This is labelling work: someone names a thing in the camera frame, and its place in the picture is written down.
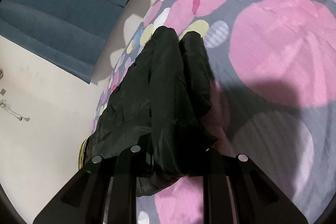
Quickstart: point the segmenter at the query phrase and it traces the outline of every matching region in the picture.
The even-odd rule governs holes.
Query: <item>metal bolt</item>
[[[133,146],[131,147],[131,151],[132,151],[133,153],[137,153],[137,152],[139,152],[140,150],[141,150],[141,147],[138,146],[138,145],[133,145]]]
[[[238,156],[238,159],[239,159],[240,161],[243,161],[243,162],[246,162],[246,161],[249,160],[248,156],[246,156],[246,155],[244,155],[244,154],[240,154],[240,155]]]
[[[93,158],[92,158],[92,162],[94,163],[94,164],[97,164],[97,163],[99,163],[99,162],[101,162],[101,160],[102,160],[103,158],[101,157],[101,156],[94,156]]]

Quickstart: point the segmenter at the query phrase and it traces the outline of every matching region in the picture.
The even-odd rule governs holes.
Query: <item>pink circle pattern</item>
[[[203,178],[180,178],[155,195],[155,205],[161,224],[202,223]]]
[[[143,19],[143,25],[146,27],[156,16],[158,11],[160,10],[162,5],[162,1],[156,2],[152,7],[148,10],[147,14],[145,15]]]
[[[113,80],[111,82],[111,90],[109,93],[112,93],[116,89],[116,87],[118,86],[118,82],[119,82],[119,69],[117,69],[113,75]]]
[[[177,0],[170,9],[165,26],[180,34],[195,17],[210,15],[227,0]]]
[[[253,92],[287,106],[321,106],[336,99],[336,19],[311,0],[263,0],[237,17],[229,58]],[[291,86],[259,88],[267,81]]]

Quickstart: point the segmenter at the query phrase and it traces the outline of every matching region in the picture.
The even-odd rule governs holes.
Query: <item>patterned bedsheet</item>
[[[336,192],[335,15],[336,0],[156,0],[111,74],[92,131],[157,27],[197,31],[216,79],[216,126],[313,223]],[[202,178],[139,198],[137,211],[140,224],[202,223]]]

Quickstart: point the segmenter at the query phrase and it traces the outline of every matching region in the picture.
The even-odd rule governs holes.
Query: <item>white wall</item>
[[[0,66],[4,79],[60,109],[89,119],[106,83],[88,85],[4,37],[0,37]]]
[[[0,108],[0,182],[28,223],[77,171],[78,151],[90,134],[91,119],[59,108],[3,78],[19,121]]]

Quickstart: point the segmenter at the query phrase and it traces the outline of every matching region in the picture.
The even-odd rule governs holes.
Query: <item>gray fabric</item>
[[[128,0],[2,0],[0,35],[90,83]]]
[[[142,196],[136,199],[136,216],[138,223],[160,224],[154,195]]]

